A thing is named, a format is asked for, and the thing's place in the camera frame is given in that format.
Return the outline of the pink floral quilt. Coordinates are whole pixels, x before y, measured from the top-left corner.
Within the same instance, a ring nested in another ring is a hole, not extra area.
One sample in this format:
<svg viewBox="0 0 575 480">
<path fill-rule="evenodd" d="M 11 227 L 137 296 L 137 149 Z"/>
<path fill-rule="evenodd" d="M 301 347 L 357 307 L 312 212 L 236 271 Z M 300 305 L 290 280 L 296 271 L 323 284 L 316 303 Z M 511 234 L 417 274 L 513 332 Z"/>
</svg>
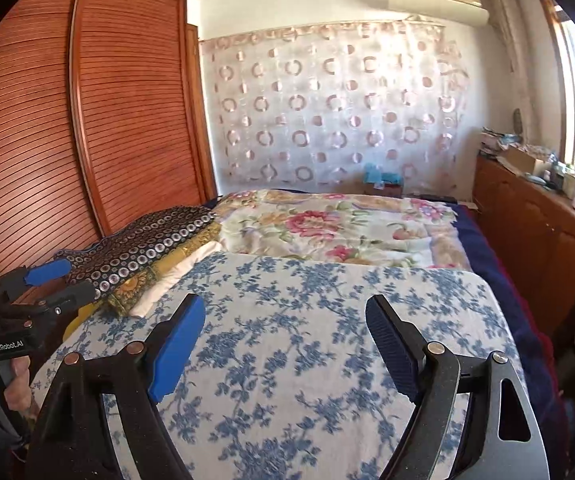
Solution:
<svg viewBox="0 0 575 480">
<path fill-rule="evenodd" d="M 416 197 L 232 193 L 214 207 L 228 252 L 319 262 L 470 270 L 458 214 Z"/>
</svg>

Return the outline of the navy patterned silk garment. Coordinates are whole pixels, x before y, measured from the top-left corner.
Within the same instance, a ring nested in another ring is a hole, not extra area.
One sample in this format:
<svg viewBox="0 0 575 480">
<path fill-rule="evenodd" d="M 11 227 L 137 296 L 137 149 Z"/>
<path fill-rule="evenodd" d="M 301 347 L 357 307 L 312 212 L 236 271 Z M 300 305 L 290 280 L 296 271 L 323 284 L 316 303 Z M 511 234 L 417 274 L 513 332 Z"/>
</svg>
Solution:
<svg viewBox="0 0 575 480">
<path fill-rule="evenodd" d="M 214 211 L 204 206 L 171 207 L 144 214 L 87 248 L 62 249 L 54 258 L 70 263 L 68 284 L 90 282 L 95 287 L 95 299 L 105 299 L 129 278 L 214 226 L 215 221 Z"/>
</svg>

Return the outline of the beige tied window curtain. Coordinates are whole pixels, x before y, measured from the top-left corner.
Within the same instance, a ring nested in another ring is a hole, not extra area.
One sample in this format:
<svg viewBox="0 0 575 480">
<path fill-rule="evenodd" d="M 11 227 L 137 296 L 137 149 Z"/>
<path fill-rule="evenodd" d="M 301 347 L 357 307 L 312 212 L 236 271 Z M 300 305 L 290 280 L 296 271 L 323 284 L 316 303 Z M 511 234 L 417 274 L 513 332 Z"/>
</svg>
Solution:
<svg viewBox="0 0 575 480">
<path fill-rule="evenodd" d="M 530 85 L 529 44 L 522 13 L 516 0 L 490 1 L 510 59 L 513 89 L 522 119 L 522 136 L 525 143 L 534 143 L 540 131 Z"/>
</svg>

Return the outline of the sheer circle-pattern curtain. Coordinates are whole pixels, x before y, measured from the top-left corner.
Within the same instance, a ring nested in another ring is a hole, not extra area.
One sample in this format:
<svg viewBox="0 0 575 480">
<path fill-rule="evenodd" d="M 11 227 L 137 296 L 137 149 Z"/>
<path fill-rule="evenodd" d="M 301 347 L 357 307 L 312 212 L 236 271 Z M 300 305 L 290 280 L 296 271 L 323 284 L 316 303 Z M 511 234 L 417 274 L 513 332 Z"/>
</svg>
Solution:
<svg viewBox="0 0 575 480">
<path fill-rule="evenodd" d="M 214 173 L 222 190 L 458 188 L 470 77 L 445 25 L 397 21 L 270 28 L 200 45 Z"/>
</svg>

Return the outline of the yellow pillow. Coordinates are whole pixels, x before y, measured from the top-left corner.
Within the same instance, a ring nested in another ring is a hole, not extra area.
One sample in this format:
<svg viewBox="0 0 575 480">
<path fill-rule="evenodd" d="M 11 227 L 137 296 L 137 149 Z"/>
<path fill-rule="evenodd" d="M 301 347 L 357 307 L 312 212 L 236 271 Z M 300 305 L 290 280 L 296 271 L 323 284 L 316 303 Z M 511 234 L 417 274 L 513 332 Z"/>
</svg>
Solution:
<svg viewBox="0 0 575 480">
<path fill-rule="evenodd" d="M 78 327 L 86 322 L 86 320 L 99 308 L 101 307 L 101 301 L 94 302 L 93 304 L 86 304 L 77 311 L 76 317 L 67 325 L 63 333 L 63 342 L 76 331 Z"/>
</svg>

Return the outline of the navy bed blanket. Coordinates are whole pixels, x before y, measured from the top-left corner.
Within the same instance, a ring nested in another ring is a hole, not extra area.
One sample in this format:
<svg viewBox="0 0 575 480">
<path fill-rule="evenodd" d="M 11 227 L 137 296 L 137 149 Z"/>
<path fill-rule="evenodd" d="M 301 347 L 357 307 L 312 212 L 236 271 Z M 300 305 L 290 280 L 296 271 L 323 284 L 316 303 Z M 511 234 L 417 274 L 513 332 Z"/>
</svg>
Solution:
<svg viewBox="0 0 575 480">
<path fill-rule="evenodd" d="M 208 207 L 214 211 L 225 196 L 210 200 Z M 519 359 L 526 376 L 529 397 L 542 435 L 551 440 L 567 437 L 567 420 L 563 404 L 557 393 L 557 378 L 553 370 L 553 350 L 549 338 L 537 329 L 526 301 L 517 292 L 508 273 L 489 246 L 473 216 L 466 207 L 454 200 L 444 200 L 458 214 L 459 240 L 470 260 L 471 272 L 482 278 L 493 291 L 497 303 L 508 322 Z"/>
</svg>

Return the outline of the cardboard box on cabinet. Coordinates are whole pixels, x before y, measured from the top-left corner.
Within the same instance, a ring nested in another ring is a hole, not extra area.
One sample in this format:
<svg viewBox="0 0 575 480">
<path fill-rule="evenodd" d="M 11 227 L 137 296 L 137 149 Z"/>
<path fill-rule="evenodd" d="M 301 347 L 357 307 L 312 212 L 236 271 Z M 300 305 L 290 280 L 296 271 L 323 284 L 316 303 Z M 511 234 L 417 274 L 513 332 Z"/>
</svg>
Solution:
<svg viewBox="0 0 575 480">
<path fill-rule="evenodd" d="M 549 168 L 546 160 L 530 155 L 514 146 L 509 146 L 501 157 L 522 174 L 541 176 Z"/>
</svg>

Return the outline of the wooden louvered wardrobe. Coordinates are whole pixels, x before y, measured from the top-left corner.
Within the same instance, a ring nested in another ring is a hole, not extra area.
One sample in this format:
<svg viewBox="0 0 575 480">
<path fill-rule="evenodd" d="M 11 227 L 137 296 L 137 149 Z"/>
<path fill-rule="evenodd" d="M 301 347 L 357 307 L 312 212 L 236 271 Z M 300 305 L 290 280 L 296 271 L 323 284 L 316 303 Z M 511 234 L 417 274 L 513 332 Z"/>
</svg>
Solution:
<svg viewBox="0 0 575 480">
<path fill-rule="evenodd" d="M 216 193 L 188 0 L 18 0 L 0 23 L 0 275 Z"/>
</svg>

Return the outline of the blue white floral cover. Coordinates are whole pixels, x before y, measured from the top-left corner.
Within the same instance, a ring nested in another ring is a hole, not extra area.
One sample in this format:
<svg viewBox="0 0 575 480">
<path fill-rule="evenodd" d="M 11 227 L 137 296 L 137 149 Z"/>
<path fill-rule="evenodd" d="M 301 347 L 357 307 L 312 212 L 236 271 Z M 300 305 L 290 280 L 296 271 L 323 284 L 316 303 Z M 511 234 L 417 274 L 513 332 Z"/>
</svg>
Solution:
<svg viewBox="0 0 575 480">
<path fill-rule="evenodd" d="M 206 321 L 176 390 L 159 404 L 196 479 L 375 479 L 413 406 L 365 323 L 383 295 L 400 318 L 452 352 L 519 362 L 490 287 L 449 269 L 394 269 L 217 252 L 142 318 L 100 310 L 34 376 L 37 400 L 69 352 L 111 356 L 148 336 L 185 296 Z"/>
</svg>

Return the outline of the wooden window-side cabinet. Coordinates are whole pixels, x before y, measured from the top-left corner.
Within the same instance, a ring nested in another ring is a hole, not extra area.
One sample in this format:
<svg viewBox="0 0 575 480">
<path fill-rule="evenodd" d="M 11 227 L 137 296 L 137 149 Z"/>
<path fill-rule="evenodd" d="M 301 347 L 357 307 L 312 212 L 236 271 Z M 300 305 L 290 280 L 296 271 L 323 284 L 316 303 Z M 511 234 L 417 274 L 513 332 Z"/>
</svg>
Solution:
<svg viewBox="0 0 575 480">
<path fill-rule="evenodd" d="M 554 337 L 575 321 L 575 210 L 489 158 L 476 160 L 477 222 L 539 330 Z"/>
</svg>

